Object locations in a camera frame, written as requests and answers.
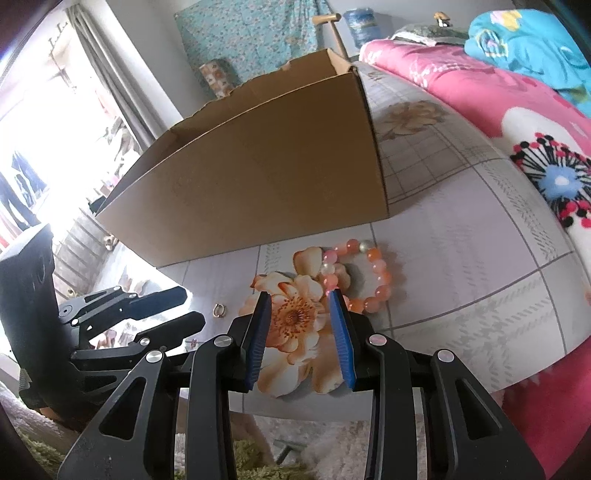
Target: blue canister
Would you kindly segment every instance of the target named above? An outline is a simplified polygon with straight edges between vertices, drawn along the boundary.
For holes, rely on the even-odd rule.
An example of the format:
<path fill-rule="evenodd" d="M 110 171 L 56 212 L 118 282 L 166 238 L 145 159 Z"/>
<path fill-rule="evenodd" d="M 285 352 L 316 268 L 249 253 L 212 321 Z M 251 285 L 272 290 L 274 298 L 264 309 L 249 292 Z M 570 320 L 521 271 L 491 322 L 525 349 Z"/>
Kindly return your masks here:
<path fill-rule="evenodd" d="M 343 14 L 357 48 L 361 48 L 368 41 L 382 38 L 378 23 L 375 21 L 371 8 L 356 8 Z"/>

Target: flower print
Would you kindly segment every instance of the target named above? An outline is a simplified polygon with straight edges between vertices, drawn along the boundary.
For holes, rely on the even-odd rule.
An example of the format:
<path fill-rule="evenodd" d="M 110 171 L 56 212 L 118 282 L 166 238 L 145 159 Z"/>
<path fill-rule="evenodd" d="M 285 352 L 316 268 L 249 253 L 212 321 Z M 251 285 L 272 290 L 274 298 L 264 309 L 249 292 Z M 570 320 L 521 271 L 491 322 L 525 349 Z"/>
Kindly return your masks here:
<path fill-rule="evenodd" d="M 382 56 L 383 50 L 371 51 L 367 54 L 365 61 L 370 65 L 375 65 L 378 59 Z"/>
<path fill-rule="evenodd" d="M 506 57 L 509 54 L 505 40 L 492 30 L 483 28 L 474 39 L 487 57 Z"/>
<path fill-rule="evenodd" d="M 587 217 L 590 210 L 591 203 L 587 202 L 587 200 L 561 202 L 561 208 L 558 214 L 560 224 L 564 229 L 567 229 L 574 224 L 575 218 L 579 218 L 583 228 L 591 228 L 591 219 Z"/>
<path fill-rule="evenodd" d="M 305 250 L 294 253 L 293 264 L 295 272 L 298 275 L 309 275 L 314 280 L 322 284 L 322 249 L 320 247 L 308 247 Z M 343 264 L 335 263 L 335 275 L 339 279 L 339 288 L 346 293 L 351 285 L 351 277 Z"/>
<path fill-rule="evenodd" d="M 512 32 L 519 30 L 519 18 L 521 18 L 519 10 L 496 10 L 491 12 L 491 23 L 493 25 L 502 25 Z"/>
<path fill-rule="evenodd" d="M 574 199 L 582 187 L 574 168 L 557 165 L 548 165 L 545 176 L 538 182 L 540 193 L 548 200 Z"/>
<path fill-rule="evenodd" d="M 376 122 L 376 132 L 383 140 L 393 140 L 397 135 L 414 135 L 428 125 L 439 123 L 445 111 L 427 100 L 390 105 L 382 121 Z"/>
<path fill-rule="evenodd" d="M 316 252 L 308 253 L 317 256 Z M 299 257 L 298 266 L 302 268 Z M 298 275 L 292 280 L 272 272 L 257 275 L 251 287 L 257 293 L 246 300 L 241 315 L 254 311 L 261 291 L 269 292 L 272 301 L 271 326 L 258 389 L 279 397 L 295 390 L 310 373 L 315 392 L 328 393 L 338 387 L 343 378 L 329 312 L 320 301 L 324 296 L 320 283 L 310 275 Z"/>
<path fill-rule="evenodd" d="M 551 135 L 535 133 L 535 141 L 523 141 L 514 147 L 511 160 L 527 175 L 561 221 L 572 212 L 575 203 L 591 201 L 591 159 L 573 152 Z"/>

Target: pink bead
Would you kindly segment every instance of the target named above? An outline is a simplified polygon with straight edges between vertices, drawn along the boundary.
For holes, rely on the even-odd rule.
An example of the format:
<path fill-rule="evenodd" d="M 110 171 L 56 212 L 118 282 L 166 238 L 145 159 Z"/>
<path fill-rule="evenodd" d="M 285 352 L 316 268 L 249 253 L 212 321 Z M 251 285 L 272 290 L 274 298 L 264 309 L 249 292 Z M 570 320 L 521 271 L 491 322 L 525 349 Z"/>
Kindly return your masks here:
<path fill-rule="evenodd" d="M 359 252 L 359 240 L 352 238 L 347 242 L 347 251 L 353 255 Z"/>
<path fill-rule="evenodd" d="M 324 277 L 322 283 L 324 284 L 324 287 L 327 291 L 334 290 L 339 284 L 339 277 L 331 273 L 330 275 Z"/>
<path fill-rule="evenodd" d="M 374 273 L 376 275 L 380 275 L 380 273 L 385 272 L 387 268 L 388 268 L 388 266 L 386 265 L 386 262 L 384 260 L 382 260 L 381 258 L 379 258 L 378 260 L 375 260 L 371 264 L 371 269 L 374 271 Z"/>
<path fill-rule="evenodd" d="M 392 296 L 392 289 L 389 285 L 380 285 L 375 289 L 375 297 L 380 301 L 386 301 Z"/>
<path fill-rule="evenodd" d="M 367 252 L 367 256 L 368 256 L 368 260 L 370 262 L 375 262 L 376 260 L 379 260 L 380 258 L 382 258 L 382 252 L 379 251 L 379 248 L 370 248 Z"/>
<path fill-rule="evenodd" d="M 335 252 L 339 257 L 347 254 L 347 244 L 338 244 L 335 246 Z"/>
<path fill-rule="evenodd" d="M 365 311 L 367 313 L 376 313 L 379 310 L 380 303 L 376 297 L 367 297 L 365 299 Z"/>
<path fill-rule="evenodd" d="M 379 285 L 390 285 L 390 282 L 392 281 L 392 275 L 390 275 L 390 272 L 384 271 L 378 275 L 377 280 Z"/>
<path fill-rule="evenodd" d="M 338 256 L 334 250 L 327 250 L 324 252 L 324 263 L 335 263 L 338 259 Z"/>

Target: cardboard box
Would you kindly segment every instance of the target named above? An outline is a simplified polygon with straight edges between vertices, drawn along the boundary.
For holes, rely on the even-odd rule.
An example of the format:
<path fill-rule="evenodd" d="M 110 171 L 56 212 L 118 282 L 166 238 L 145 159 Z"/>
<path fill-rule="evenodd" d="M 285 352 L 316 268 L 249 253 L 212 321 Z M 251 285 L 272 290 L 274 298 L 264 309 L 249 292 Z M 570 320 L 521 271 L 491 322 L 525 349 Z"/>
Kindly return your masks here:
<path fill-rule="evenodd" d="M 168 130 L 124 175 L 98 221 L 163 267 L 387 216 L 361 80 L 323 50 Z"/>

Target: beaded bracelet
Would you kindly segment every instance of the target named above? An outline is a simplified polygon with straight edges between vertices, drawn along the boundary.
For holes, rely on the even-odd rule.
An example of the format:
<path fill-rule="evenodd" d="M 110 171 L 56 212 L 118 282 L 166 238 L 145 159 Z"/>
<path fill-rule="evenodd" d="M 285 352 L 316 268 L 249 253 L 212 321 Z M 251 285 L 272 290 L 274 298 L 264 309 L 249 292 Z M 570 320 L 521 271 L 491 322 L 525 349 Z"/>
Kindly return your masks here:
<path fill-rule="evenodd" d="M 345 255 L 354 255 L 363 253 L 371 263 L 372 270 L 376 274 L 378 280 L 378 288 L 375 289 L 375 296 L 367 297 L 365 299 L 349 299 L 343 296 L 347 307 L 352 312 L 362 313 L 364 310 L 367 313 L 376 313 L 382 306 L 382 302 L 387 301 L 392 295 L 390 282 L 392 275 L 388 272 L 386 262 L 382 259 L 382 252 L 375 247 L 372 242 L 359 242 L 352 238 L 345 244 L 339 244 L 324 252 L 322 267 L 320 273 L 323 276 L 323 285 L 326 293 L 337 288 L 339 279 L 335 275 L 335 263 L 339 257 Z"/>

